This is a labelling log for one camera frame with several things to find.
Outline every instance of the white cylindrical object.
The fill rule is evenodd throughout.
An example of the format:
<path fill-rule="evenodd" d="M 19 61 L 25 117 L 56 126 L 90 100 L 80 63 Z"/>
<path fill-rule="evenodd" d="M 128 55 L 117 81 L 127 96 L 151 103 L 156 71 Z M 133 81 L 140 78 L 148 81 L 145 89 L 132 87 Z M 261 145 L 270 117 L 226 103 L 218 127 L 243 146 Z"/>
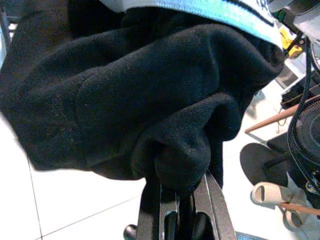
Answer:
<path fill-rule="evenodd" d="M 287 187 L 263 181 L 256 184 L 251 192 L 253 202 L 259 205 L 288 203 L 292 195 Z"/>

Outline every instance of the yellow component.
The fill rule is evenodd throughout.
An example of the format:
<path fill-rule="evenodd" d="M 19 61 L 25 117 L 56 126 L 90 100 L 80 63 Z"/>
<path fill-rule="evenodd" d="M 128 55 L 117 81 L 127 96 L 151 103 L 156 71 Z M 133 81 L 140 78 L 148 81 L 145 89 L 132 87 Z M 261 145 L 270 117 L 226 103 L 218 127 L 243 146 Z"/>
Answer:
<path fill-rule="evenodd" d="M 290 44 L 293 42 L 292 39 L 290 39 L 289 34 L 287 33 L 287 31 L 284 28 L 280 28 L 280 35 L 281 35 L 281 41 L 282 41 L 282 47 L 283 49 L 288 49 L 288 47 L 290 46 Z M 293 48 L 291 48 L 291 50 L 289 51 L 289 58 L 290 59 L 294 59 L 296 57 L 298 57 L 301 53 L 302 53 L 302 47 L 295 45 L 293 46 Z"/>
<path fill-rule="evenodd" d="M 295 59 L 302 53 L 302 48 L 298 45 L 294 45 L 293 48 L 289 51 L 289 58 Z"/>

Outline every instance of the black cloth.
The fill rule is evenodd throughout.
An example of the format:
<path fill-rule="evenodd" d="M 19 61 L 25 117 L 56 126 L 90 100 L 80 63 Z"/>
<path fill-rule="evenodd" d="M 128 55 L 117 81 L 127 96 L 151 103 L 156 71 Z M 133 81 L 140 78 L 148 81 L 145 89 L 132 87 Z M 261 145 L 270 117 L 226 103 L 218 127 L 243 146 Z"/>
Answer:
<path fill-rule="evenodd" d="M 276 46 L 199 16 L 33 0 L 0 72 L 0 109 L 37 170 L 157 175 L 187 191 L 209 168 L 222 186 L 223 141 L 282 67 Z"/>

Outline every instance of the light blue label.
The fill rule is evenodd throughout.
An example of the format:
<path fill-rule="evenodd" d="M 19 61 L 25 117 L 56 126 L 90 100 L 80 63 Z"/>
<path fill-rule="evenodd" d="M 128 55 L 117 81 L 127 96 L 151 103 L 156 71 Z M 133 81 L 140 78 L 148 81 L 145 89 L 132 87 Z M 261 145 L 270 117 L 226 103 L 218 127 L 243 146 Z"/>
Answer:
<path fill-rule="evenodd" d="M 115 12 L 161 7 L 199 15 L 234 26 L 282 49 L 279 30 L 267 0 L 101 0 Z"/>

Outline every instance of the black fleece garment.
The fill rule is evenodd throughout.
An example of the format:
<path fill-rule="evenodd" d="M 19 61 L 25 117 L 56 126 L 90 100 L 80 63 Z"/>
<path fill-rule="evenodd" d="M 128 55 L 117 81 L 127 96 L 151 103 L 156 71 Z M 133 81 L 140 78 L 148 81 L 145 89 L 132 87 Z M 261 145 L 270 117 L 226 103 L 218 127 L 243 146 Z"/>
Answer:
<path fill-rule="evenodd" d="M 188 191 L 253 94 L 282 70 L 278 47 L 174 10 L 114 13 L 97 0 L 32 0 L 0 72 L 0 110 L 37 170 L 94 171 Z"/>

